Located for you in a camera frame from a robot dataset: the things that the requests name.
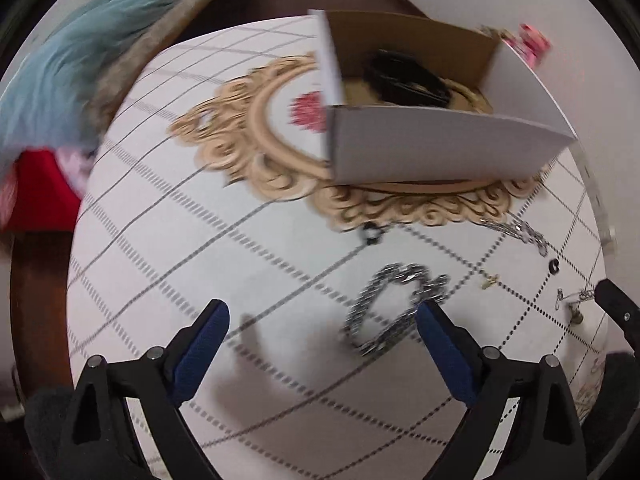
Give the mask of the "small gold earring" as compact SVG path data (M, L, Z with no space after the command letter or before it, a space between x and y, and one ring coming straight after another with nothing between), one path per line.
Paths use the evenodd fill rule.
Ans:
M497 284L499 280L500 280L500 276L498 274L489 275L488 278L486 278L486 280L484 281L482 285L482 289L488 289L492 285Z

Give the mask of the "silver safety pin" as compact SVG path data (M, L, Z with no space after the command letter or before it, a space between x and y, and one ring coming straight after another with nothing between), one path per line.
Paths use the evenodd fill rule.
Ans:
M566 306L569 304L581 304L582 302L593 300L593 298L593 288L582 288L570 294L566 294L562 288L559 288L556 291L555 307L559 309L561 304L565 304Z

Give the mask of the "pink panther plush toy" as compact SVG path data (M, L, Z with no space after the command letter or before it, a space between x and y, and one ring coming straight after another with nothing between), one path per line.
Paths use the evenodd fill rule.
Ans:
M548 38L529 24L521 24L516 34L503 29L499 35L530 68L536 68L551 49Z

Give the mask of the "patterned white tablecloth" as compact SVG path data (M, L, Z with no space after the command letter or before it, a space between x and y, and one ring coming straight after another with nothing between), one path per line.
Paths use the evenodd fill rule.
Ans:
M418 334L363 356L346 314L388 264L449 284L444 310L508 358L556 356L580 416L608 320L555 307L605 274L573 154L524 181L340 188L326 154L313 15L180 42L145 65L80 206L67 285L70 367L168 344L210 300L230 325L183 405L227 479L420 479L464 414ZM489 275L500 276L488 289Z

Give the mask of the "white cardboard box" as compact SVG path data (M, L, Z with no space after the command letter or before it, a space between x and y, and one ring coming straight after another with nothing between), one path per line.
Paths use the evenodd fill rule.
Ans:
M521 180L577 140L537 74L499 38L410 15L313 14L326 154L339 184ZM362 81L382 48L478 92L489 113L349 100L345 82Z

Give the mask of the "black wristband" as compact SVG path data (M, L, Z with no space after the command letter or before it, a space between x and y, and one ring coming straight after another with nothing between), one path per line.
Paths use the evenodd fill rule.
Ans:
M400 106L447 108L451 93L415 58L380 49L363 65L363 79L384 101Z

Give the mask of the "teal duvet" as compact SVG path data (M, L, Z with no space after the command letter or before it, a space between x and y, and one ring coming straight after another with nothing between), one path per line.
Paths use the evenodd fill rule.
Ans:
M1 98L1 171L29 148L88 148L100 77L179 0L91 0L29 55Z

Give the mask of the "bed with patterned mattress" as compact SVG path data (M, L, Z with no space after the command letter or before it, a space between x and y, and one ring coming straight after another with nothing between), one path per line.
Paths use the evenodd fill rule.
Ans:
M120 16L124 50L106 64L86 106L89 125L103 134L144 66L169 46L212 0L130 0Z

